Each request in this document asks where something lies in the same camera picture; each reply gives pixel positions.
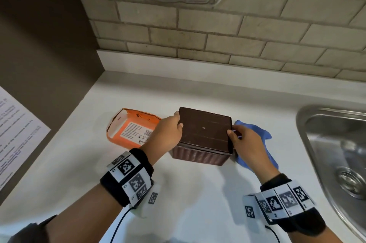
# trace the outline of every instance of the qr code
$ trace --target qr code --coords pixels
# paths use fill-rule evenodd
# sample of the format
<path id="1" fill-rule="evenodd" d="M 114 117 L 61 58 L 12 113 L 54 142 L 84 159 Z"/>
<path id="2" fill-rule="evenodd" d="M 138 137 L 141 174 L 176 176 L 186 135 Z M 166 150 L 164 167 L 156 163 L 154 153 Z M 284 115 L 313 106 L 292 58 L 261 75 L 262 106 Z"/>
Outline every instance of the qr code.
<path id="1" fill-rule="evenodd" d="M 267 201 L 269 203 L 269 206 L 271 207 L 272 211 L 283 209 L 280 201 L 277 199 L 277 196 L 272 196 L 272 197 L 269 197 L 269 198 L 266 198 L 266 199 L 267 199 Z"/>
<path id="2" fill-rule="evenodd" d="M 271 209 L 269 208 L 269 206 L 265 200 L 260 200 L 259 203 L 261 204 L 265 213 L 272 213 Z"/>
<path id="3" fill-rule="evenodd" d="M 117 157 L 116 159 L 114 159 L 113 161 L 112 161 L 112 164 L 113 165 L 117 165 L 122 159 L 124 158 L 124 155 L 123 154 L 121 154 L 119 157 Z"/>
<path id="4" fill-rule="evenodd" d="M 247 217 L 255 219 L 254 210 L 252 206 L 245 205 L 245 212 L 247 213 Z"/>
<path id="5" fill-rule="evenodd" d="M 122 174 L 126 175 L 128 172 L 130 172 L 133 168 L 135 168 L 135 165 L 132 164 L 132 162 L 129 159 L 126 159 L 121 164 L 117 166 L 117 168 L 121 171 Z"/>
<path id="6" fill-rule="evenodd" d="M 295 199 L 295 196 L 290 191 L 279 194 L 278 196 L 281 198 L 285 208 L 291 208 L 293 206 L 299 205 Z"/>
<path id="7" fill-rule="evenodd" d="M 158 196 L 158 193 L 153 192 L 150 196 L 149 204 L 153 205 L 156 201 L 157 196 Z"/>
<path id="8" fill-rule="evenodd" d="M 306 193 L 300 186 L 294 188 L 293 190 L 294 190 L 296 196 L 298 196 L 300 201 L 304 202 L 309 199 L 309 197 L 306 195 Z"/>
<path id="9" fill-rule="evenodd" d="M 131 178 L 129 184 L 131 185 L 132 189 L 136 192 L 137 190 L 140 189 L 141 186 L 145 184 L 145 181 L 143 180 L 140 174 L 137 174 L 133 178 Z"/>
<path id="10" fill-rule="evenodd" d="M 146 191 L 147 191 L 148 189 L 147 189 L 147 187 L 146 187 L 146 184 L 144 184 L 143 185 L 143 187 L 140 189 L 140 191 L 138 191 L 137 193 L 136 193 L 136 196 L 137 196 L 137 198 L 138 199 L 141 199 L 141 197 L 146 193 Z"/>

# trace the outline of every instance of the paper sheet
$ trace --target paper sheet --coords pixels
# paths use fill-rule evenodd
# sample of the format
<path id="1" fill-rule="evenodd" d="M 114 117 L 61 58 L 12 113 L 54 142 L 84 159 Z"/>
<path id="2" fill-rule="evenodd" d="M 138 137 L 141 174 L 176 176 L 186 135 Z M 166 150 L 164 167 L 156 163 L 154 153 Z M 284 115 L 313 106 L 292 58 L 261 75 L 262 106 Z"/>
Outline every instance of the paper sheet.
<path id="1" fill-rule="evenodd" d="M 50 129 L 0 87 L 0 190 Z"/>

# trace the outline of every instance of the person's left hand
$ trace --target person's left hand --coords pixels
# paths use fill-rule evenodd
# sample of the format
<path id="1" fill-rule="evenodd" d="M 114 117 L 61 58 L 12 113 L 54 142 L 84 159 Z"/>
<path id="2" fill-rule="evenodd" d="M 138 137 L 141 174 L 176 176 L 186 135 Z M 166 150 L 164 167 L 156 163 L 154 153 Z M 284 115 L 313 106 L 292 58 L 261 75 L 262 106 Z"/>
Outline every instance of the person's left hand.
<path id="1" fill-rule="evenodd" d="M 150 138 L 140 147 L 146 153 L 151 165 L 179 143 L 183 130 L 183 124 L 178 124 L 180 118 L 177 111 L 173 116 L 161 119 Z"/>

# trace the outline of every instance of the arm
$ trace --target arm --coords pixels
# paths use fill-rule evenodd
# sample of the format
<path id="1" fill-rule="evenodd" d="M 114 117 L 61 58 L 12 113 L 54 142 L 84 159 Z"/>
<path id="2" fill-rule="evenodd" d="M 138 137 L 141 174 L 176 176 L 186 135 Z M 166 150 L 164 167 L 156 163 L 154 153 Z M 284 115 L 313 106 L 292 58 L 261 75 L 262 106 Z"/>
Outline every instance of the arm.
<path id="1" fill-rule="evenodd" d="M 140 147 L 154 165 L 175 147 L 182 135 L 179 113 L 162 119 L 149 140 Z M 103 188 L 96 185 L 46 225 L 50 243 L 98 243 L 122 206 Z"/>
<path id="2" fill-rule="evenodd" d="M 228 136 L 238 155 L 253 170 L 261 184 L 280 174 L 269 160 L 262 139 L 255 131 L 242 125 L 233 125 L 233 129 L 241 133 L 242 138 L 239 139 L 231 130 L 228 130 Z M 300 232 L 289 232 L 288 236 L 292 243 L 342 243 L 328 227 L 317 237 L 306 236 Z"/>

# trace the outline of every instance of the dark brown panel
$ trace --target dark brown panel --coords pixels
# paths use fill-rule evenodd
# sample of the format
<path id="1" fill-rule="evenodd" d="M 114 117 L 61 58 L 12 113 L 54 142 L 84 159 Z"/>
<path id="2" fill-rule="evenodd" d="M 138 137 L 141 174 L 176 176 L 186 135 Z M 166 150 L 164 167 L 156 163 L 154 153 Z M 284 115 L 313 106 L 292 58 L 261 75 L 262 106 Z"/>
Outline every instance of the dark brown panel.
<path id="1" fill-rule="evenodd" d="M 0 86 L 51 128 L 2 203 L 104 69 L 80 0 L 0 1 Z"/>

